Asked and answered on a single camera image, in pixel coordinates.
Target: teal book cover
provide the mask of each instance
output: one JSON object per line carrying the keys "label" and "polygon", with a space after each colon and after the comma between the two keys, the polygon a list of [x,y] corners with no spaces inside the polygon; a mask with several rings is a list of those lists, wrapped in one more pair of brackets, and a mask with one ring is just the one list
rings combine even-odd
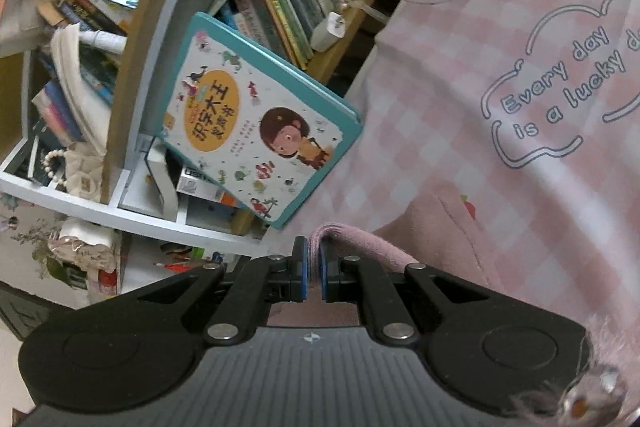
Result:
{"label": "teal book cover", "polygon": [[213,17],[191,20],[157,136],[279,229],[362,125],[341,98]]}

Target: yellow book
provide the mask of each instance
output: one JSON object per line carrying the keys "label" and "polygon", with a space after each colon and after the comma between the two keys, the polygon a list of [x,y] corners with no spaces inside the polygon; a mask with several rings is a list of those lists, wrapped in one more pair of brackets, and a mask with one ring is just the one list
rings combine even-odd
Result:
{"label": "yellow book", "polygon": [[282,10],[282,6],[280,5],[280,1],[279,0],[270,0],[270,1],[271,1],[271,4],[273,4],[273,7],[276,10],[276,13],[278,14],[278,19],[280,19],[280,23],[282,24],[282,27],[284,28],[284,32],[287,35],[287,40],[289,41],[289,44],[291,44],[291,47],[293,48],[293,52],[296,54],[296,60],[297,60],[298,64],[300,65],[300,69],[306,70],[306,57],[300,51],[300,46],[298,45],[298,41],[296,40],[296,36],[294,35],[293,30],[291,29],[291,26],[289,25],[289,21],[287,21],[287,17],[284,15],[284,11]]}
{"label": "yellow book", "polygon": [[284,46],[284,49],[287,52],[287,57],[289,57],[289,61],[294,66],[299,66],[298,61],[296,60],[296,55],[293,52],[293,48],[291,47],[291,44],[289,44],[289,39],[287,39],[287,34],[285,33],[284,28],[282,27],[282,24],[280,23],[280,19],[278,18],[278,14],[276,13],[275,8],[271,4],[270,0],[264,0],[264,2],[267,5],[269,13],[271,14],[271,18],[273,19],[273,23],[276,25],[276,29],[278,31],[278,34],[280,35],[280,39],[282,40],[282,44]]}

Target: orange oval label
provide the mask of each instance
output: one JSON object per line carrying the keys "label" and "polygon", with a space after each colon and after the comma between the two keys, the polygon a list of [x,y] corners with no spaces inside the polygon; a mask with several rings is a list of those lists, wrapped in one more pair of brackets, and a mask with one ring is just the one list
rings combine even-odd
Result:
{"label": "orange oval label", "polygon": [[198,151],[212,152],[233,131],[240,112],[240,96],[234,78],[226,71],[205,73],[189,96],[184,111],[184,129]]}

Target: cartoon girl's face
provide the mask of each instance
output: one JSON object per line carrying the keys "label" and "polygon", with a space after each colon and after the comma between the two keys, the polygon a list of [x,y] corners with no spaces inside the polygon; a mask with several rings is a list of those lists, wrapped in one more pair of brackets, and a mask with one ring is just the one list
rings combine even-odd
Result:
{"label": "cartoon girl's face", "polygon": [[286,125],[278,131],[271,148],[281,156],[291,156],[298,151],[301,141],[300,122],[296,120],[293,125]]}

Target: pink checkered tablecloth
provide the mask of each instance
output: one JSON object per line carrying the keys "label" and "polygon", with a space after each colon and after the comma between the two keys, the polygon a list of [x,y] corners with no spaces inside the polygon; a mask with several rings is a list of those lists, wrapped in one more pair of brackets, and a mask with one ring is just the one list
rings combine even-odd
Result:
{"label": "pink checkered tablecloth", "polygon": [[476,206],[510,295],[640,331],[639,33],[640,0],[402,4],[348,97],[361,138],[272,250],[326,221],[375,230],[436,176]]}

